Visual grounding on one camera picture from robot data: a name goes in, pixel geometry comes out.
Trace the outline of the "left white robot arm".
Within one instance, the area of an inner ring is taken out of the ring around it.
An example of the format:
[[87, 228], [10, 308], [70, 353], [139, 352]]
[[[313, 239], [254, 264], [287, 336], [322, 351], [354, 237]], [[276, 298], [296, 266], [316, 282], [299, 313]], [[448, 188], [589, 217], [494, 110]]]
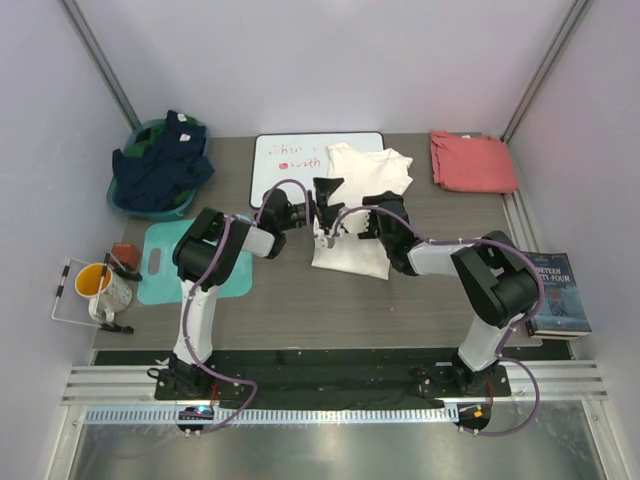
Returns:
[[197, 364], [208, 360], [213, 352], [219, 290], [241, 254], [274, 259], [286, 244], [287, 231], [318, 228], [327, 233], [344, 207], [342, 203], [329, 203], [331, 195], [343, 185], [342, 178], [314, 178], [313, 189], [304, 188], [303, 201], [298, 204], [292, 203], [282, 189], [287, 183], [303, 186], [293, 179], [277, 182], [264, 194], [251, 221], [210, 207], [201, 210], [174, 249], [182, 307], [173, 355], [177, 362], [188, 365], [177, 383], [190, 398], [203, 398], [212, 389], [212, 373]]

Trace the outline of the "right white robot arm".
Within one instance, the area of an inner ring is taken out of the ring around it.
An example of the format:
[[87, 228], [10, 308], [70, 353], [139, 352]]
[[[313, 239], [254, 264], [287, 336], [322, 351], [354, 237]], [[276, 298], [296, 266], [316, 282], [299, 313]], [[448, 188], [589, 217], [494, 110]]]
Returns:
[[387, 191], [363, 204], [370, 213], [359, 237], [378, 239], [396, 271], [459, 279], [474, 318], [453, 355], [451, 380], [460, 393], [477, 393], [493, 375], [511, 329], [544, 299], [540, 274], [502, 231], [458, 242], [427, 240], [411, 227], [402, 196]]

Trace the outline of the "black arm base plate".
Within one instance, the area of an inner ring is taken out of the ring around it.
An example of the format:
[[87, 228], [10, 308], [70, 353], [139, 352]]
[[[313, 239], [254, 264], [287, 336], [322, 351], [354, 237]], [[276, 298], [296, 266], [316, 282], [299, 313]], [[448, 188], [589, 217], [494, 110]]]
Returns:
[[[169, 351], [99, 351], [94, 365], [147, 366], [154, 373], [173, 363]], [[217, 350], [203, 361], [219, 374], [253, 380], [258, 392], [250, 408], [283, 410], [396, 410], [417, 409], [436, 398], [484, 396], [488, 387], [461, 395], [451, 371], [453, 349], [307, 349], [307, 350]], [[506, 356], [523, 363], [569, 361], [562, 342], [543, 342], [541, 347], [507, 348]], [[503, 372], [490, 377], [491, 392], [506, 398], [519, 394], [516, 380], [524, 380], [526, 393], [532, 382], [522, 367], [500, 364]], [[221, 406], [240, 406], [251, 387], [217, 382]]]

